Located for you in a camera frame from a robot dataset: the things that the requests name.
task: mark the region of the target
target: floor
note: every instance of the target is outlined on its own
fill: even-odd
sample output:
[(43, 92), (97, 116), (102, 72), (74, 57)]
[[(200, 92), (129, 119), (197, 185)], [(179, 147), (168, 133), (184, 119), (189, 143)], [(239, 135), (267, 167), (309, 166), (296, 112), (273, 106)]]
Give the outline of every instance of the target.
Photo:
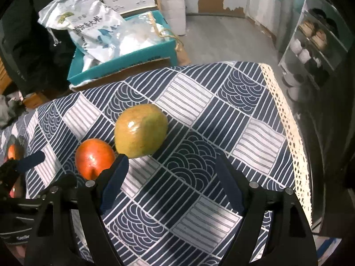
[(247, 19), (187, 16), (186, 35), (180, 39), (193, 64), (250, 61), (270, 65), (285, 94), (281, 58), (270, 37)]

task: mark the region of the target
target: silver bolt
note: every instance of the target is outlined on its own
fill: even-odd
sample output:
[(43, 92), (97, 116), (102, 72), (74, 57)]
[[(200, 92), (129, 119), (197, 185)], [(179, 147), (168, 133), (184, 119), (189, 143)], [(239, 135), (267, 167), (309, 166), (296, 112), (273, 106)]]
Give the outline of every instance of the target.
[(86, 187), (92, 187), (94, 185), (95, 185), (95, 181), (94, 180), (89, 180), (89, 181), (86, 181), (86, 183), (85, 183)]
[(252, 182), (249, 183), (249, 186), (250, 186), (251, 188), (256, 189), (256, 188), (259, 187), (259, 184), (258, 184), (257, 182), (252, 181)]
[(293, 190), (291, 188), (286, 188), (285, 189), (285, 192), (289, 195), (292, 195), (293, 194)]
[(52, 188), (50, 188), (49, 189), (49, 191), (51, 192), (51, 193), (55, 193), (55, 192), (57, 192), (58, 191), (58, 186), (53, 186)]

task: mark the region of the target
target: beige shoe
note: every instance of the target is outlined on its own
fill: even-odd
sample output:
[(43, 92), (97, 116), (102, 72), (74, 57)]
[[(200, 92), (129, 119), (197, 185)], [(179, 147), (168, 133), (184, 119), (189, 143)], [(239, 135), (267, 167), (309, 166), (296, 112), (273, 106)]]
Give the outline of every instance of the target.
[(299, 25), (298, 28), (307, 38), (311, 38), (315, 30), (314, 24), (309, 20), (303, 21), (303, 23)]
[(322, 29), (320, 29), (311, 38), (311, 41), (320, 51), (323, 51), (327, 46), (327, 35)]

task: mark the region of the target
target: rice bag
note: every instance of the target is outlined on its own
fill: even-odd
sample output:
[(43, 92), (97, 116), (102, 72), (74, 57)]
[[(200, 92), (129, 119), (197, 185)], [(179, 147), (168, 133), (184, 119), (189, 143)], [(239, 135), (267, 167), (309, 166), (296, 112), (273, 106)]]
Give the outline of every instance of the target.
[(111, 60), (117, 47), (112, 33), (125, 20), (100, 0), (54, 0), (39, 13), (46, 28), (68, 30), (74, 44), (102, 63)]

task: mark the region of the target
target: blue and white tablecloth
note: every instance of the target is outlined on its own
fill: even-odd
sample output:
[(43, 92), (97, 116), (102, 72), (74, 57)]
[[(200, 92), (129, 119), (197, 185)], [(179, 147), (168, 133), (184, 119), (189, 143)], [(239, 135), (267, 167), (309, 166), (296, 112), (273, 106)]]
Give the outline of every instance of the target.
[[(214, 173), (216, 155), (224, 152), (265, 188), (295, 186), (284, 129), (256, 63), (164, 68), (54, 100), (0, 133), (0, 159), (11, 134), (21, 136), (27, 154), (45, 153), (45, 162), (26, 175), (30, 198), (68, 171), (82, 183), (74, 164), (79, 144), (99, 138), (113, 146), (120, 113), (143, 103), (166, 113), (169, 131), (154, 155), (130, 160), (103, 217), (112, 243), (125, 265), (217, 265), (241, 217)], [(262, 254), (269, 224), (266, 212), (252, 259)]]

